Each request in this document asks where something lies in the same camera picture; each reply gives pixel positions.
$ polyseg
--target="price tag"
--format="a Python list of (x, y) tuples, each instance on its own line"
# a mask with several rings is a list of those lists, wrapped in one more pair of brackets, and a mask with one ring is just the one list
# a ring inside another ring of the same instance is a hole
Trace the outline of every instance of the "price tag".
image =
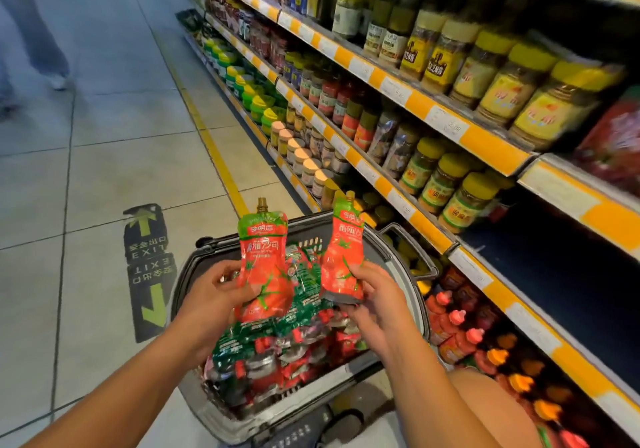
[(486, 274), (462, 248), (457, 248), (453, 251), (449, 256), (449, 259), (451, 259), (451, 262), (469, 278), (469, 281), (474, 283), (481, 290), (485, 289), (493, 282), (493, 278)]
[(284, 81), (281, 79), (278, 79), (278, 82), (276, 83), (276, 90), (282, 94), (283, 96), (287, 96), (287, 92), (289, 91), (289, 88), (285, 85)]
[(395, 188), (392, 188), (387, 195), (387, 201), (395, 208), (400, 215), (406, 220), (410, 220), (415, 213), (415, 207), (411, 205)]
[(293, 96), (293, 99), (291, 100), (291, 105), (294, 108), (296, 108), (296, 111), (302, 114), (302, 109), (304, 108), (305, 104), (300, 100), (298, 96)]
[(335, 53), (338, 51), (338, 44), (332, 42), (326, 37), (320, 37), (320, 43), (318, 44), (318, 50), (324, 53), (331, 60), (335, 59)]
[(322, 136), (324, 136), (324, 130), (325, 130), (325, 128), (326, 128), (326, 123), (325, 123), (322, 119), (320, 119), (320, 118), (318, 117), (318, 115), (317, 115), (317, 114), (314, 114), (314, 115), (311, 117), (311, 125), (312, 125), (315, 129), (317, 129), (317, 131), (318, 131)]
[(291, 177), (293, 176), (292, 172), (291, 172), (291, 168), (289, 168), (287, 165), (285, 165), (284, 163), (280, 166), (280, 169), (282, 170), (282, 172), (284, 173), (284, 176), (287, 177), (287, 179), (289, 181), (291, 181)]
[(264, 75), (265, 77), (269, 77), (269, 68), (267, 67), (266, 63), (261, 63), (259, 70), (262, 75)]
[(456, 143), (460, 142), (460, 138), (469, 129), (465, 121), (436, 105), (431, 107), (424, 122)]
[(600, 204), (600, 200), (593, 195), (541, 165), (533, 165), (518, 181), (575, 220), (580, 220)]
[(364, 82), (369, 82), (369, 77), (373, 73), (373, 65), (366, 63), (363, 59), (354, 56), (349, 62), (349, 72), (356, 77), (360, 77)]
[(385, 77), (382, 80), (382, 84), (380, 84), (380, 92), (401, 106), (406, 104), (407, 100), (413, 93), (411, 88), (406, 87), (404, 84), (401, 84), (390, 77)]
[(265, 16), (269, 15), (269, 10), (271, 9), (270, 4), (262, 1), (262, 0), (258, 0), (258, 11), (260, 11), (260, 13), (262, 13)]
[(380, 173), (372, 169), (372, 167), (364, 160), (358, 161), (356, 170), (358, 170), (371, 185), (376, 185), (378, 178), (380, 178)]
[(278, 156), (280, 156), (278, 154), (278, 150), (276, 150), (273, 146), (268, 145), (267, 146), (267, 151), (269, 152), (269, 154), (271, 155), (271, 158), (273, 158), (273, 161), (278, 161)]
[(608, 391), (594, 398), (594, 401), (636, 444), (640, 444), (640, 415), (622, 396), (615, 391)]
[(540, 347), (545, 354), (550, 356), (554, 350), (562, 347), (562, 342), (520, 303), (513, 303), (504, 313), (534, 344)]
[(333, 147), (337, 149), (342, 156), (347, 156), (347, 151), (349, 151), (349, 145), (346, 144), (342, 140), (342, 138), (340, 138), (340, 136), (338, 136), (337, 134), (334, 134), (333, 136), (331, 136), (330, 142), (333, 145)]
[(311, 40), (314, 39), (314, 35), (316, 34), (311, 28), (309, 28), (306, 24), (300, 24), (298, 28), (298, 36), (306, 41), (309, 45), (311, 45)]
[(281, 27), (286, 28), (287, 30), (290, 30), (292, 22), (293, 22), (293, 18), (291, 17), (291, 15), (289, 15), (288, 13), (285, 13), (284, 11), (280, 12), (280, 16), (278, 16), (278, 24)]

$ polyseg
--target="red ketchup pouch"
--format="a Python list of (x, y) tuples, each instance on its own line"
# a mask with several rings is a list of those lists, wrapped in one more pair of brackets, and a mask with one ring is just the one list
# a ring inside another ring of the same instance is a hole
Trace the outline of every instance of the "red ketchup pouch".
[(259, 285), (260, 294), (236, 308), (241, 323), (283, 317), (291, 307), (294, 290), (285, 265), (287, 216), (268, 211), (266, 200), (258, 199), (257, 213), (249, 213), (238, 222), (242, 266), (237, 287)]
[(353, 207), (353, 192), (338, 199), (333, 207), (333, 233), (324, 253), (321, 269), (322, 298), (359, 305), (364, 300), (362, 284), (351, 274), (349, 264), (362, 264), (362, 231), (364, 226)]

